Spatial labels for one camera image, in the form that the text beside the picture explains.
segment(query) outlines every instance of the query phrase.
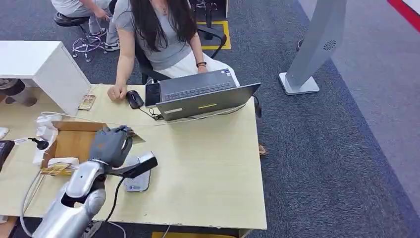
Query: laptop keyboard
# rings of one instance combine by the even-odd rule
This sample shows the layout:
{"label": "laptop keyboard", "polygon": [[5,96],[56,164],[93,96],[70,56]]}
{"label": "laptop keyboard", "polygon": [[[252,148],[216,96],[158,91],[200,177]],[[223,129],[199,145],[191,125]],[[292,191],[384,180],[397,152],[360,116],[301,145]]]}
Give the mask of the laptop keyboard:
{"label": "laptop keyboard", "polygon": [[201,95],[201,94],[204,94],[204,93],[211,93],[211,92],[214,92],[214,91],[229,89],[229,88],[233,88],[233,87],[234,87],[233,83],[222,83],[222,84],[212,85],[212,86],[208,86],[208,87],[204,87],[204,88],[196,88],[196,89],[191,89],[191,90],[182,91],[182,92],[178,92],[178,93],[171,93],[171,94],[166,95],[165,99],[167,101],[176,100],[176,99],[180,99],[180,98],[197,96],[197,95]]}

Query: gray t-shirt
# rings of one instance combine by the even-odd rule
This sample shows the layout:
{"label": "gray t-shirt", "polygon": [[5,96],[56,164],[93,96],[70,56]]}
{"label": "gray t-shirt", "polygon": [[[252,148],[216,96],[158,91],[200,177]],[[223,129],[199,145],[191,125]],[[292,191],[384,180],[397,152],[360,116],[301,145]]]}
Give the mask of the gray t-shirt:
{"label": "gray t-shirt", "polygon": [[[138,33],[137,41],[145,52],[146,57],[150,60],[153,69],[163,70],[175,65],[185,58],[191,52],[191,47],[188,42],[180,42],[178,40],[178,36],[169,22],[170,15],[163,15],[157,10],[155,10],[155,12],[163,31],[166,34],[168,46],[164,48],[165,45],[162,47],[157,44],[157,48],[160,52],[153,52],[149,49],[146,40],[144,40]],[[130,0],[117,1],[112,21],[115,23],[117,28],[122,28],[129,32],[136,32]]]}
{"label": "gray t-shirt", "polygon": [[51,3],[59,13],[64,15],[69,15],[83,7],[79,0],[51,0]]}

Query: silver robotic arm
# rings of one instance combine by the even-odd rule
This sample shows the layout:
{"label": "silver robotic arm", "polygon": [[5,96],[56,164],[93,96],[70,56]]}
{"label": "silver robotic arm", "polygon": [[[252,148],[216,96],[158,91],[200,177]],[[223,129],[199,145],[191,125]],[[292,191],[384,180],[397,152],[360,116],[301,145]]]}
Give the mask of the silver robotic arm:
{"label": "silver robotic arm", "polygon": [[96,133],[89,160],[80,165],[57,193],[32,237],[79,238],[105,203],[107,175],[133,179],[158,165],[154,154],[148,152],[143,155],[148,158],[145,162],[112,169],[124,163],[132,146],[130,134],[132,131],[126,126],[104,128]]}

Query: laptop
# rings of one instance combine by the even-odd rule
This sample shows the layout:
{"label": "laptop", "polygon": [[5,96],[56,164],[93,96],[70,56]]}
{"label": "laptop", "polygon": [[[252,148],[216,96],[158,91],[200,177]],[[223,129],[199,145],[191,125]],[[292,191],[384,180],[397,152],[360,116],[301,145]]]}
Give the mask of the laptop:
{"label": "laptop", "polygon": [[215,92],[164,101],[157,103],[156,106],[165,121],[188,118],[245,104],[258,90],[260,85],[261,83],[255,83],[246,86],[220,89]]}
{"label": "laptop", "polygon": [[228,69],[199,73],[160,82],[161,102],[235,88],[235,80]]}

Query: woman's left hand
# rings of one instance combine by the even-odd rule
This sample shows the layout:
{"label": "woman's left hand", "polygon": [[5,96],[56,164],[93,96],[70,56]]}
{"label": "woman's left hand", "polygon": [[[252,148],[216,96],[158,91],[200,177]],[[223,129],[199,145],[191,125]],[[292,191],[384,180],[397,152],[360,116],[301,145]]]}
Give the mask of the woman's left hand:
{"label": "woman's left hand", "polygon": [[207,70],[207,68],[205,66],[200,65],[198,67],[198,73],[206,73],[206,72],[208,72],[208,70]]}

